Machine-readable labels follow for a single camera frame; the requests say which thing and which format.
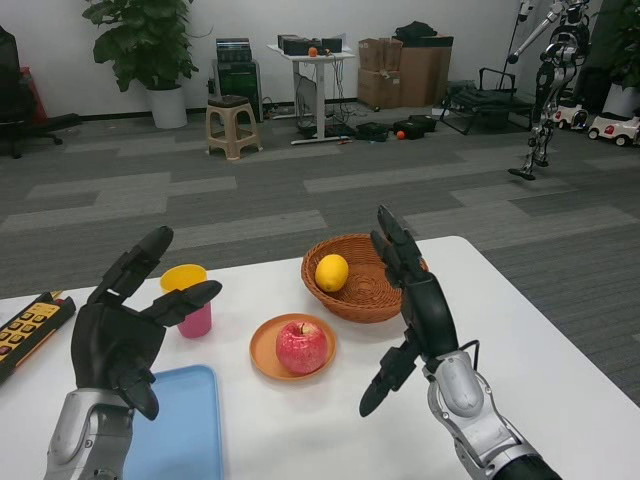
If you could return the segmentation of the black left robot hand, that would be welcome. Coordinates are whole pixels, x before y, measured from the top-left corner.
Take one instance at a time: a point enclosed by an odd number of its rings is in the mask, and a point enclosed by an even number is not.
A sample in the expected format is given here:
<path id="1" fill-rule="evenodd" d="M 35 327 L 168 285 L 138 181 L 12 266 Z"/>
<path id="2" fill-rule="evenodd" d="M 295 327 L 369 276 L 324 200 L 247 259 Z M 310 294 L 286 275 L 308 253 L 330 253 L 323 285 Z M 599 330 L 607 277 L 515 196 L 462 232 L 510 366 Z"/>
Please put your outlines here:
<path id="1" fill-rule="evenodd" d="M 220 282 L 205 280 L 174 289 L 142 311 L 124 305 L 158 266 L 173 237 L 170 227 L 160 226 L 112 264 L 79 310 L 71 341 L 76 386 L 114 392 L 149 420 L 159 413 L 151 367 L 166 330 L 222 290 Z"/>

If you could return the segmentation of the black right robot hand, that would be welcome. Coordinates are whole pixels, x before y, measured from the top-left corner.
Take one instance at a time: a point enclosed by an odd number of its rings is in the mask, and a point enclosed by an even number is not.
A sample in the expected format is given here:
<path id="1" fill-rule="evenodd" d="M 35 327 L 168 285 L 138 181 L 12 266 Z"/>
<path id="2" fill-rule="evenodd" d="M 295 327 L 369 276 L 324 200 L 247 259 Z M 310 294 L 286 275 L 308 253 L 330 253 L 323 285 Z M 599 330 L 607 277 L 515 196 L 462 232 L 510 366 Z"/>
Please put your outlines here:
<path id="1" fill-rule="evenodd" d="M 428 367 L 439 357 L 459 349 L 453 316 L 436 276 L 423 266 L 423 256 L 408 229 L 383 205 L 372 231 L 372 244 L 385 264 L 388 283 L 401 291 L 401 314 L 406 324 L 404 341 L 390 348 L 359 404 L 359 414 L 371 414 L 391 391 L 399 390 L 421 358 Z"/>

